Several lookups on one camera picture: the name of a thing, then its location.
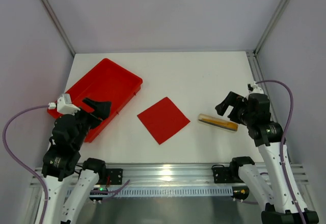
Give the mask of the yellow plastic spoon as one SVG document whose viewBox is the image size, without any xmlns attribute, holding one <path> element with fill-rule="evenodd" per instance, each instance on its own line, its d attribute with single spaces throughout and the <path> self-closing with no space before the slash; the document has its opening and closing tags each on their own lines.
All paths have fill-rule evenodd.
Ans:
<svg viewBox="0 0 326 224">
<path fill-rule="evenodd" d="M 222 119 L 206 117 L 206 118 L 201 118 L 200 121 L 219 128 L 224 128 L 232 131 L 238 130 L 238 125 L 236 123 L 229 122 Z"/>
</svg>

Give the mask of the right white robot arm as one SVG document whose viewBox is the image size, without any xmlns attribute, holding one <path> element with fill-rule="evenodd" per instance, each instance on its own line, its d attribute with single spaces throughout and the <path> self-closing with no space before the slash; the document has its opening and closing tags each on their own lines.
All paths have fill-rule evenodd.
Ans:
<svg viewBox="0 0 326 224">
<path fill-rule="evenodd" d="M 260 206 L 262 223 L 319 223 L 317 212 L 308 209 L 296 185 L 285 155 L 287 148 L 281 142 L 283 129 L 271 120 L 268 96 L 249 93 L 243 97 L 230 92 L 215 110 L 222 116 L 230 106 L 228 118 L 247 127 L 269 177 L 266 183 L 248 156 L 235 157 L 230 162 L 233 176 L 247 185 Z"/>
</svg>

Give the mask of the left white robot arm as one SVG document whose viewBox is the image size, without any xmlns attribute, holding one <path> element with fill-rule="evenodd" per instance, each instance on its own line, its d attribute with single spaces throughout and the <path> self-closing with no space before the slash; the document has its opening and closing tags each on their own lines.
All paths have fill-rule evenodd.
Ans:
<svg viewBox="0 0 326 224">
<path fill-rule="evenodd" d="M 82 144 L 90 130 L 99 127 L 111 113 L 110 101 L 85 98 L 83 103 L 92 108 L 92 112 L 74 105 L 69 94 L 62 94 L 56 102 L 48 104 L 48 109 L 56 110 L 60 116 L 55 120 L 50 146 L 43 156 L 39 178 L 43 194 L 36 217 L 38 223 L 73 223 L 82 208 L 82 201 L 105 173 L 103 160 L 86 160 L 79 176 L 80 185 L 69 198 L 65 197 L 80 159 Z"/>
</svg>

